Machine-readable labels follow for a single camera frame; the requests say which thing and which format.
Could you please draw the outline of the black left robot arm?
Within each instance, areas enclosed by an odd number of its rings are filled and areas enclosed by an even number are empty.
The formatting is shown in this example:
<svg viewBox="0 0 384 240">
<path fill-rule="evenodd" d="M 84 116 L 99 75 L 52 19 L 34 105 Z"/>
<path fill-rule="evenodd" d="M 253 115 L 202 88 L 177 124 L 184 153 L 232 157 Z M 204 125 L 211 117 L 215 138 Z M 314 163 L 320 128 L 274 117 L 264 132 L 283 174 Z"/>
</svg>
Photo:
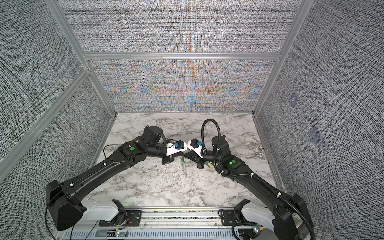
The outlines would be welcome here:
<svg viewBox="0 0 384 240">
<path fill-rule="evenodd" d="M 124 224 L 128 215 L 122 203 L 113 200 L 98 213 L 93 205 L 83 199 L 98 186 L 118 173 L 125 171 L 147 157 L 162 159 L 162 164 L 174 161 L 187 151 L 183 141 L 167 139 L 162 129 L 146 126 L 142 135 L 118 145 L 109 157 L 87 171 L 62 183 L 54 180 L 47 185 L 46 216 L 51 216 L 58 231 L 67 230 L 87 217 L 109 222 L 115 226 Z"/>
</svg>

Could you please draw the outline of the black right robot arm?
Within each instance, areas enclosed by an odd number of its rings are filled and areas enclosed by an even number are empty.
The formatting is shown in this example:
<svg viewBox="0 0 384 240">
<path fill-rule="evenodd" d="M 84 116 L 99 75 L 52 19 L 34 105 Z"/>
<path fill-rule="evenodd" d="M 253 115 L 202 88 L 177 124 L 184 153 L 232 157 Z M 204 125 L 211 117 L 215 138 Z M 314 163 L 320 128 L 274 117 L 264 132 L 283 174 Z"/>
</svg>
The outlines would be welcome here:
<svg viewBox="0 0 384 240">
<path fill-rule="evenodd" d="M 255 235 L 262 228 L 272 230 L 279 240 L 314 240 L 314 224 L 306 202 L 299 195 L 290 196 L 257 175 L 240 158 L 233 155 L 225 136 L 212 139 L 213 150 L 208 151 L 198 139 L 188 141 L 189 150 L 184 157 L 197 163 L 199 169 L 211 163 L 224 178 L 242 185 L 255 195 L 266 210 L 242 200 L 234 207 L 235 222 L 232 229 L 253 226 Z"/>
</svg>

